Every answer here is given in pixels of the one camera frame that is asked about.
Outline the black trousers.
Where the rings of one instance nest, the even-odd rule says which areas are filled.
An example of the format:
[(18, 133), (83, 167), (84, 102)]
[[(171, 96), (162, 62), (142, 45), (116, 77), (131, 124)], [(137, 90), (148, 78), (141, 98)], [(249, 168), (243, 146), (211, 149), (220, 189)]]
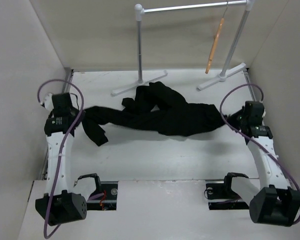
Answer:
[(101, 127), (106, 124), (164, 136), (189, 137), (212, 132), (226, 123), (238, 128), (243, 113), (239, 110), (222, 115), (214, 104), (188, 103), (179, 92), (160, 81), (138, 86), (135, 97), (125, 97), (121, 104), (123, 110), (103, 106), (84, 110), (83, 130), (97, 146), (109, 141)]

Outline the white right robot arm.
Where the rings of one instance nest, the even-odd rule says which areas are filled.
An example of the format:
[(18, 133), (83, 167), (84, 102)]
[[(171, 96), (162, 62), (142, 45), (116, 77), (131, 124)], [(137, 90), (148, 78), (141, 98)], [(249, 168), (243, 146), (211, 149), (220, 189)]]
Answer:
[(231, 127), (243, 134), (259, 177), (256, 187), (243, 173), (229, 172), (224, 178), (222, 192), (228, 198), (236, 195), (249, 207), (251, 220), (257, 224), (290, 227), (300, 209), (300, 190), (293, 189), (287, 174), (278, 164), (273, 135), (263, 125), (265, 107), (258, 101), (246, 101), (236, 112)]

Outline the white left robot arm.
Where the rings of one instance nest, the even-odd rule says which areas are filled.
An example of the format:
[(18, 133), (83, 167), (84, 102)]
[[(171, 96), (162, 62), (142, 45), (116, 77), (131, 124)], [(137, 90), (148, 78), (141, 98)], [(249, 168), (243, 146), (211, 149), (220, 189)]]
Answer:
[(70, 93), (46, 95), (43, 103), (50, 111), (44, 132), (48, 144), (46, 187), (35, 209), (49, 226), (84, 220), (88, 201), (102, 198), (105, 192), (96, 173), (72, 177), (72, 146), (80, 124), (79, 110)]

